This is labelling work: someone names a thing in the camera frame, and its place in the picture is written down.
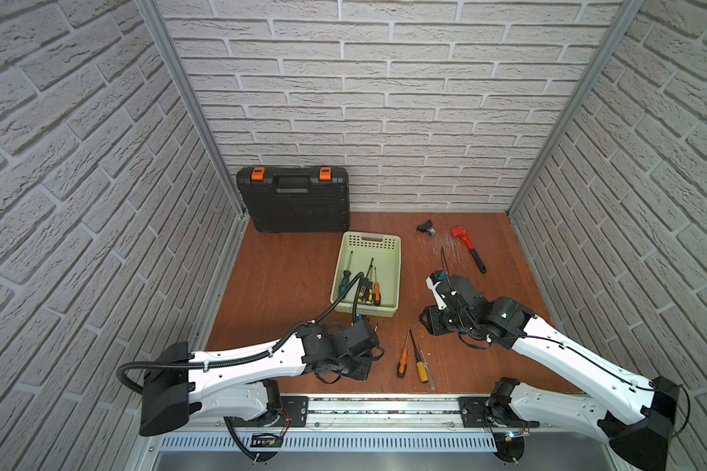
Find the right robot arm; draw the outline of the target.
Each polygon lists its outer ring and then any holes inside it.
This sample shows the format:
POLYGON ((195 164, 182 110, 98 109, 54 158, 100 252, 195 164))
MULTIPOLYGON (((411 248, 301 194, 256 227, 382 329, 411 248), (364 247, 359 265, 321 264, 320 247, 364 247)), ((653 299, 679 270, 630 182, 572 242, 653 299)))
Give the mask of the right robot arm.
POLYGON ((473 349, 500 345, 581 390, 559 394, 502 378, 480 408, 481 423, 497 428, 549 424, 607 444, 640 470, 666 469, 679 385, 661 376, 648 379, 600 357, 510 298, 468 301, 455 290, 436 298, 437 304, 419 316, 430 335, 455 333, 473 349))

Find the black yellow dotted screwdriver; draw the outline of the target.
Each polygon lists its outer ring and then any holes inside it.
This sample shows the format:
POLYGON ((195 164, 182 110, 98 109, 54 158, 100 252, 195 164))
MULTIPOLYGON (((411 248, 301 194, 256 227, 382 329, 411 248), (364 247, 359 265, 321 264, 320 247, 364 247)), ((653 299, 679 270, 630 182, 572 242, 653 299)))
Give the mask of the black yellow dotted screwdriver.
POLYGON ((365 279, 369 278, 369 276, 372 272, 373 261, 374 261, 374 258, 371 258, 371 261, 369 263, 369 267, 368 267, 367 271, 365 272, 364 276, 361 278, 361 282, 359 283, 359 288, 357 289, 357 302, 358 303, 364 303, 364 290, 365 290, 365 286, 366 286, 365 279))

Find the orange handle screwdriver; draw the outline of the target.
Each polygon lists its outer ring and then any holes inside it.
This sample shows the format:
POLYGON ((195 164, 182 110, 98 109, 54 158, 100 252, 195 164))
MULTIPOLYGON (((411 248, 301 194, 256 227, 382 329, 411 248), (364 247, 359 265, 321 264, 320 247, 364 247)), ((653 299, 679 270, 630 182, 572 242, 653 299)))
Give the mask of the orange handle screwdriver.
POLYGON ((373 268, 371 298, 372 298, 373 305, 379 306, 381 304, 381 292, 380 292, 379 282, 377 281, 377 269, 376 268, 373 268))

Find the black yellow small screwdriver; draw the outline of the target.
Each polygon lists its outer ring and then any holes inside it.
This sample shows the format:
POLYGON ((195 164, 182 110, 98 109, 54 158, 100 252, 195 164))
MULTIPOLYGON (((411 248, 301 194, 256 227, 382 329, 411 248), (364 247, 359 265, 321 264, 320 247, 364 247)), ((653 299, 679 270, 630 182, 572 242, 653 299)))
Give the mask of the black yellow small screwdriver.
POLYGON ((372 305, 374 300, 373 294, 373 282, 369 279, 365 279, 366 286, 364 290, 364 303, 367 305, 372 305))

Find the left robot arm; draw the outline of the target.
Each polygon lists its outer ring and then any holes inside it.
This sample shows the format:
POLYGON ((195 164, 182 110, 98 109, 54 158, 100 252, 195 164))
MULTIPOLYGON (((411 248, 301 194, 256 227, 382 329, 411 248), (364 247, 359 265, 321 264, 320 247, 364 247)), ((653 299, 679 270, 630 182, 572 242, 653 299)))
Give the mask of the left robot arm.
POLYGON ((118 367, 117 380, 141 397, 139 435, 176 431, 194 418, 238 418, 269 426, 283 417, 280 378, 312 375, 332 385, 342 378, 363 382, 384 354, 364 315, 351 325, 325 323, 320 314, 276 341, 228 351, 191 351, 173 343, 155 361, 118 367))

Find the orange black screwdriver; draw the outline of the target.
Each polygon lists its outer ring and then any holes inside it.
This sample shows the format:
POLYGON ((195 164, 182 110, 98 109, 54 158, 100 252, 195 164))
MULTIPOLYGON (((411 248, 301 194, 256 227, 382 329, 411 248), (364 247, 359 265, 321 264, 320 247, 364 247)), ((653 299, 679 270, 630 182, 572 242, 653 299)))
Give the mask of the orange black screwdriver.
POLYGON ((398 361, 397 365, 397 378, 398 379, 404 379, 406 376, 407 368, 408 368, 408 338, 410 337, 409 333, 406 333, 405 335, 405 340, 404 340, 404 345, 401 351, 401 356, 398 361))

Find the yellow handle screwdriver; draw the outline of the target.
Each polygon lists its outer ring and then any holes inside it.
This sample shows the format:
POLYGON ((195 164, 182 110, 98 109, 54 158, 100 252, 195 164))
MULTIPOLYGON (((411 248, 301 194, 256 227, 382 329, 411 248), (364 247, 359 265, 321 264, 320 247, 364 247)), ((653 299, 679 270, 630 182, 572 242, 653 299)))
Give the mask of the yellow handle screwdriver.
POLYGON ((412 341, 412 347, 414 348, 414 357, 416 358, 416 370, 418 371, 418 378, 422 384, 427 384, 430 381, 428 368, 424 361, 421 350, 416 343, 416 338, 414 334, 410 332, 410 340, 412 341))

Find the green black screwdriver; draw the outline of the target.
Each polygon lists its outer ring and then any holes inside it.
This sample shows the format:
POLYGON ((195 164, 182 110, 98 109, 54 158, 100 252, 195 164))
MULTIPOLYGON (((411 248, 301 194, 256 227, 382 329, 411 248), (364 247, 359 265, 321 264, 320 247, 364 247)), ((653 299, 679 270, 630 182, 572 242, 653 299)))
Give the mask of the green black screwdriver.
POLYGON ((354 252, 351 251, 349 253, 348 262, 347 262, 346 268, 343 272, 341 282, 339 284, 338 296, 344 296, 347 293, 347 289, 349 288, 349 285, 351 284, 351 276, 352 276, 351 264, 353 261, 353 255, 354 255, 354 252))

